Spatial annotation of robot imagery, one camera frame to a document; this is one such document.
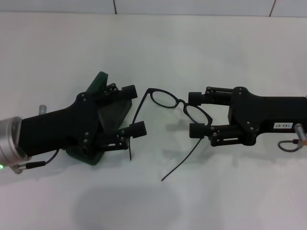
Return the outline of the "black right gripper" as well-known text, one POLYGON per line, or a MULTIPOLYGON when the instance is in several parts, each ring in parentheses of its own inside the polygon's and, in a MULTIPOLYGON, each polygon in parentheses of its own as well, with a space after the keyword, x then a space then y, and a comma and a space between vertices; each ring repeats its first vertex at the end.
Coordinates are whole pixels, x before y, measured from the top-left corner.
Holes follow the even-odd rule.
POLYGON ((191 105, 229 105, 230 125, 191 123, 189 137, 208 137, 211 146, 255 145, 264 133, 297 133, 307 144, 307 98, 257 96, 244 87, 234 89, 207 87, 205 93, 189 92, 191 105))

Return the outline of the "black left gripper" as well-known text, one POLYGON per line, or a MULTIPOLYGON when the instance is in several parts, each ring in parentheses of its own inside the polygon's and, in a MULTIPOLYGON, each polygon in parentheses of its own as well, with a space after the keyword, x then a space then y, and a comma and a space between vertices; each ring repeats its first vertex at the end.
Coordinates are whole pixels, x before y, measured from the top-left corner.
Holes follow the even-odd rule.
POLYGON ((65 109, 23 119, 21 150, 35 156, 70 146, 88 147, 98 123, 98 103, 94 95, 82 92, 65 109))

